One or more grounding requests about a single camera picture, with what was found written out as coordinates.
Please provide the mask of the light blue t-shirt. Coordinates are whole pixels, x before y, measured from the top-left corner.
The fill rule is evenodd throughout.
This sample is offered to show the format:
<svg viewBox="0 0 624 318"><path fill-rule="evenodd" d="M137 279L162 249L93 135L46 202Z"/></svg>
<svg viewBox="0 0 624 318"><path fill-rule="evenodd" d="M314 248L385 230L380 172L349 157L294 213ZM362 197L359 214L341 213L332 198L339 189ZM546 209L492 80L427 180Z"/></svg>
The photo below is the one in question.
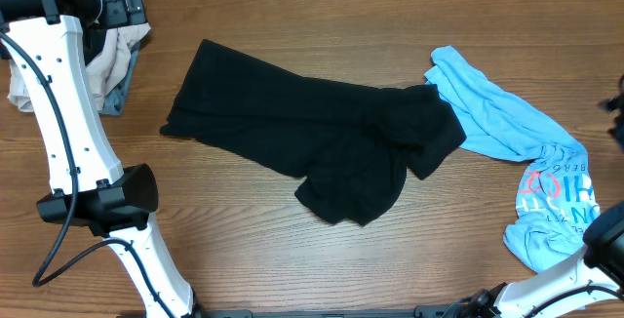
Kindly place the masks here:
<svg viewBox="0 0 624 318"><path fill-rule="evenodd" d="M562 126L501 89L452 46L435 49L425 78L448 102L464 133L462 148L493 159L525 162L516 193L517 220L503 242L535 272L568 258L600 215L588 152Z"/></svg>

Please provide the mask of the black polo shirt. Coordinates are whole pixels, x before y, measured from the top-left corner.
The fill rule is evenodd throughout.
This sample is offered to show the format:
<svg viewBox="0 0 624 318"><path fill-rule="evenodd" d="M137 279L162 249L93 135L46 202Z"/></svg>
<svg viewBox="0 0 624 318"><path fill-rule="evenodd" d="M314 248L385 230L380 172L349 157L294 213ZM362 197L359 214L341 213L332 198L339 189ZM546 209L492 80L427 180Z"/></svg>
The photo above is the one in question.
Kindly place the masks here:
<svg viewBox="0 0 624 318"><path fill-rule="evenodd" d="M375 88L305 77L203 41L160 130L296 178L320 219L366 225L466 139L436 87Z"/></svg>

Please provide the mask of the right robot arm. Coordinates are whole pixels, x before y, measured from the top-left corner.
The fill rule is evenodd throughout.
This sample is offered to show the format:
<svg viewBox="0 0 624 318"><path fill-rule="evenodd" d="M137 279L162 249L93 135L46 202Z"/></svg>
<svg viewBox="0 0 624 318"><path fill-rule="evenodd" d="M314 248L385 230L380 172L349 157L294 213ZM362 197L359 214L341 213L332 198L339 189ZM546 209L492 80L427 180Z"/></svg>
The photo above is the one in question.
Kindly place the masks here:
<svg viewBox="0 0 624 318"><path fill-rule="evenodd" d="M620 298L618 283L585 261L582 242L601 209L585 147L523 99L482 73L453 89L467 140L463 148L528 166L516 195L517 220L504 233L508 249L535 276L503 286L483 314L558 317L596 301Z"/></svg>

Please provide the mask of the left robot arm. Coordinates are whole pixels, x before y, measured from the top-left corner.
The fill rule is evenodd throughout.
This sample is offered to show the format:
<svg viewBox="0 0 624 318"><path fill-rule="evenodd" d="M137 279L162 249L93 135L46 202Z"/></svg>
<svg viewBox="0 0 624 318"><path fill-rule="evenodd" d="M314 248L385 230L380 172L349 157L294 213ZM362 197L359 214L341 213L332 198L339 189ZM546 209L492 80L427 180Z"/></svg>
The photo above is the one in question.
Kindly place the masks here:
<svg viewBox="0 0 624 318"><path fill-rule="evenodd" d="M146 21L143 0L1 0L1 48L17 65L47 153L41 219L86 226L128 272L148 317L197 317L191 286L159 229L149 166L124 167L101 125L88 83L85 29Z"/></svg>

